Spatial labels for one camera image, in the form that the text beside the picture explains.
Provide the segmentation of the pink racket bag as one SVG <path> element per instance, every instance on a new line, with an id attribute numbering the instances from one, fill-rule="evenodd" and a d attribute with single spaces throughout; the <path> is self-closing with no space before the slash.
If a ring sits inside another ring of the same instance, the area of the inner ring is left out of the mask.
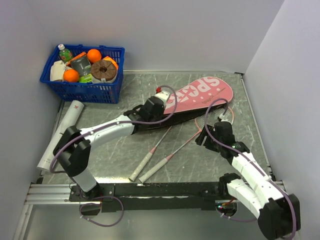
<path id="1" fill-rule="evenodd" d="M 137 124 L 133 132 L 182 124 L 204 115 L 212 102 L 215 103 L 212 105 L 211 111 L 220 106 L 225 106 L 226 103 L 222 99 L 231 102 L 233 96 L 234 92 L 230 85 L 218 77 L 206 76 L 196 79 L 177 90 L 175 94 L 170 95 L 164 106 L 162 117 L 162 119 L 165 119 L 173 114 L 168 120 L 154 125 Z"/>

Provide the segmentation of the white shuttlecock tube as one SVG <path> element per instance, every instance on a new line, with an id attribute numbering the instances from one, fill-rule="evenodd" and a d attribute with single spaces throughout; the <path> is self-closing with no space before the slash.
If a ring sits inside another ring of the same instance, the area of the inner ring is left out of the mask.
<path id="1" fill-rule="evenodd" d="M 59 122 L 59 125 L 53 134 L 45 152 L 43 153 L 40 161 L 38 162 L 37 168 L 42 171 L 50 171 L 50 165 L 53 161 L 54 155 L 53 151 L 60 141 L 63 133 L 70 126 L 74 126 L 84 108 L 84 104 L 78 100 L 73 100 L 69 105 L 64 117 Z"/>

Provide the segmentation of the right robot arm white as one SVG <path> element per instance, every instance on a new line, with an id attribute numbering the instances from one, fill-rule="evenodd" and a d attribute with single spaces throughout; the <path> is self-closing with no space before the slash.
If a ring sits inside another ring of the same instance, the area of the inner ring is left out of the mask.
<path id="1" fill-rule="evenodd" d="M 231 123 L 205 125 L 195 142 L 219 153 L 238 171 L 220 177 L 218 193 L 223 199 L 234 197 L 250 210 L 268 240 L 285 236 L 291 240 L 295 236 L 301 229 L 299 199 L 282 190 L 259 166 L 249 148 L 236 141 Z"/>

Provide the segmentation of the badminton racket pink shaft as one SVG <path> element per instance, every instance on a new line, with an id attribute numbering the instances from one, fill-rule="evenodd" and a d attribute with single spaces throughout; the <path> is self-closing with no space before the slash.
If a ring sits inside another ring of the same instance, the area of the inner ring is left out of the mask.
<path id="1" fill-rule="evenodd" d="M 213 121 L 214 123 L 218 122 L 218 116 L 220 114 L 226 115 L 229 120 L 229 123 L 233 124 L 235 115 L 234 115 L 233 110 L 230 107 L 228 107 L 226 110 L 224 107 L 220 107 L 220 108 L 216 108 L 216 109 L 212 110 L 208 114 L 207 121 L 208 122 Z M 175 151 L 173 151 L 170 155 L 163 158 L 155 166 L 153 166 L 150 170 L 148 170 L 144 175 L 139 177 L 138 180 L 141 183 L 146 182 L 151 176 L 153 176 L 164 165 L 166 165 L 178 151 L 180 151 L 182 148 L 184 148 L 185 145 L 187 145 L 191 140 L 193 140 L 195 137 L 197 137 L 201 133 L 202 129 L 204 128 L 204 124 L 205 124 L 205 115 L 201 115 L 201 116 L 198 116 L 197 118 L 195 118 L 194 123 L 197 127 L 197 132 L 191 138 L 189 138 L 186 142 L 184 142 L 180 147 L 178 147 Z"/>

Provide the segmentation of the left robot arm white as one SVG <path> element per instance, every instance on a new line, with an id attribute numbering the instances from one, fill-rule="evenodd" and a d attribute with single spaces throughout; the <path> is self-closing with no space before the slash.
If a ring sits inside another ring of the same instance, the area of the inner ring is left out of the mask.
<path id="1" fill-rule="evenodd" d="M 168 97 L 163 92 L 147 99 L 145 104 L 126 111 L 109 122 L 78 129 L 68 127 L 53 150 L 53 155 L 64 172 L 79 186 L 81 195 L 93 201 L 101 195 L 98 182 L 88 169 L 90 153 L 112 140 L 130 136 L 143 129 L 143 122 L 159 121 L 166 108 Z"/>

